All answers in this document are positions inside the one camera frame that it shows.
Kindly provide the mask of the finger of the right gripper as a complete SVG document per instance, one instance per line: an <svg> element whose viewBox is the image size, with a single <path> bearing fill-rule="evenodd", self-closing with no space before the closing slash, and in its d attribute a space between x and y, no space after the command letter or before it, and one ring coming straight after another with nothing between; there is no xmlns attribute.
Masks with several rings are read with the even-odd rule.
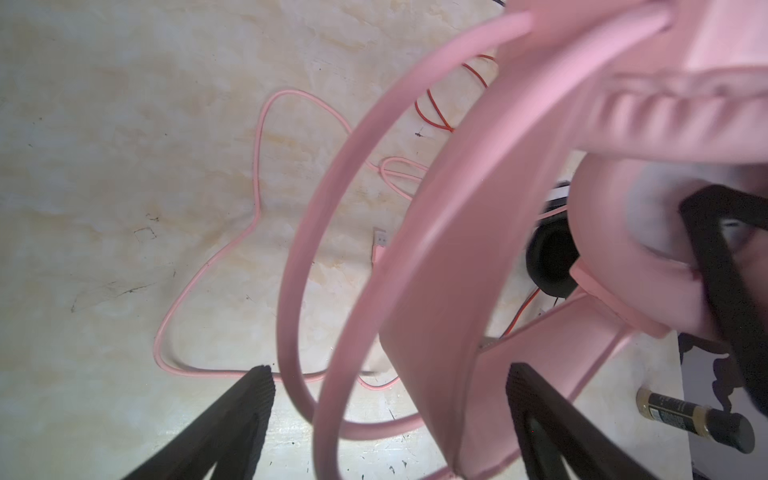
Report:
<svg viewBox="0 0 768 480"><path fill-rule="evenodd" d="M744 380L752 403L767 413L767 326L740 273L721 222L737 220L767 230L767 200L710 185L679 205L700 272L707 303Z"/></svg>

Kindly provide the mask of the pink headphones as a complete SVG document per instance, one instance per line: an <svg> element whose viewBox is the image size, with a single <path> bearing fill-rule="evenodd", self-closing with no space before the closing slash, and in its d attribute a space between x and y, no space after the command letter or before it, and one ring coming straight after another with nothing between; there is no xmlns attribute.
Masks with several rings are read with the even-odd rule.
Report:
<svg viewBox="0 0 768 480"><path fill-rule="evenodd" d="M489 49L499 74L417 189L358 297L321 393L301 377L298 326L315 253L354 175L401 114ZM497 344L484 330L569 154L576 291ZM341 439L425 426L451 473L489 478L521 455L506 395L526 363L567 401L639 332L730 344L712 316L680 203L710 185L767 200L763 1L512 1L408 71L333 160L280 289L278 361L337 479ZM722 233L767 326L767 230Z"/></svg>

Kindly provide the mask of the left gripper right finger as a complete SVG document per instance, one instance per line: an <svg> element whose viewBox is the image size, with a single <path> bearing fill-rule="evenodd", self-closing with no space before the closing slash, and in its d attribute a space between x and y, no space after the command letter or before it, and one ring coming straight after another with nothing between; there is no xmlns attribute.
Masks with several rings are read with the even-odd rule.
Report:
<svg viewBox="0 0 768 480"><path fill-rule="evenodd" d="M531 479L652 479L526 363L510 365L506 395Z"/></svg>

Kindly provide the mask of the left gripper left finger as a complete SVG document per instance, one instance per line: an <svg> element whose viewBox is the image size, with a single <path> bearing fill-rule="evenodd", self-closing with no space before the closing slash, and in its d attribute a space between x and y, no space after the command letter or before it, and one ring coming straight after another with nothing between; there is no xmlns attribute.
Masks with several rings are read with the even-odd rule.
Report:
<svg viewBox="0 0 768 480"><path fill-rule="evenodd" d="M271 369L251 369L127 477L252 479L264 447L274 398Z"/></svg>

